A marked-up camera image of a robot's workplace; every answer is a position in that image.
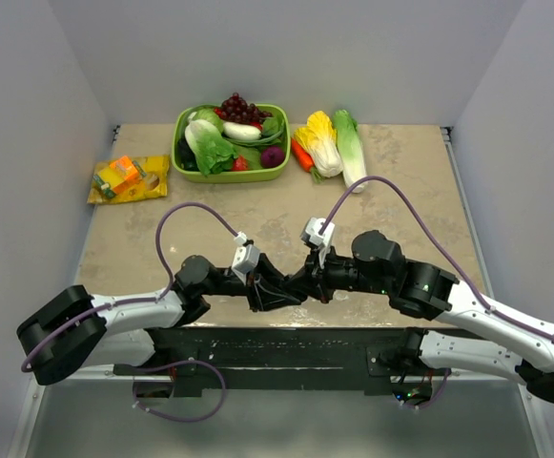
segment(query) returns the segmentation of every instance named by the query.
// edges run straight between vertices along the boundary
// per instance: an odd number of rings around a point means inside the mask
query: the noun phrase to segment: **white bracket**
[[[325,224],[325,218],[310,218],[300,236],[307,246],[318,248],[318,263],[321,268],[325,265],[325,257],[332,247],[332,239],[334,238],[334,231],[336,230],[336,225],[330,222],[325,232],[320,234],[319,231],[323,227],[323,224]]]
[[[247,274],[257,267],[259,248],[255,245],[239,246],[232,260],[232,271],[243,284],[247,283]]]

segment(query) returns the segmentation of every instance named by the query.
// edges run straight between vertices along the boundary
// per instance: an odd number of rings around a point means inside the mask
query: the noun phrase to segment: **red grapes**
[[[224,120],[250,124],[252,122],[264,122],[264,119],[273,114],[261,111],[255,103],[247,104],[247,101],[238,93],[232,94],[230,98],[224,100],[220,108],[221,117]]]

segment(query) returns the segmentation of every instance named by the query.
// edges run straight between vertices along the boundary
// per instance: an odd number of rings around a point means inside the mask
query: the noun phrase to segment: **bok choy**
[[[338,110],[333,116],[334,127],[337,133],[337,145],[342,159],[342,174],[348,188],[358,179],[366,177],[365,161],[363,160],[363,146],[359,139],[357,121],[346,110]],[[353,190],[360,193],[367,182],[360,184]]]
[[[313,158],[318,172],[326,177],[335,177],[342,172],[342,161],[336,148],[336,131],[324,112],[314,112],[306,126],[294,133],[300,146]]]
[[[221,136],[216,126],[204,119],[190,121],[185,128],[185,139],[196,157],[198,170],[204,176],[232,169],[238,157],[235,146]]]

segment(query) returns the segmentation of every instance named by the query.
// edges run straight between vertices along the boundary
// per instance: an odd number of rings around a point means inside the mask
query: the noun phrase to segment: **purple vegetable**
[[[280,146],[269,146],[259,160],[264,169],[274,169],[285,161],[285,152]]]

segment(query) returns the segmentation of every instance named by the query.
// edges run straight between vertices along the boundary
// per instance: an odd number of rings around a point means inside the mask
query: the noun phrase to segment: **gray wall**
[[[452,125],[523,0],[51,0],[112,120],[173,122],[232,91],[294,121]]]
[[[454,133],[497,298],[554,321],[554,2],[527,0]]]
[[[16,326],[72,280],[107,132],[48,2],[0,1],[0,456],[30,379]]]

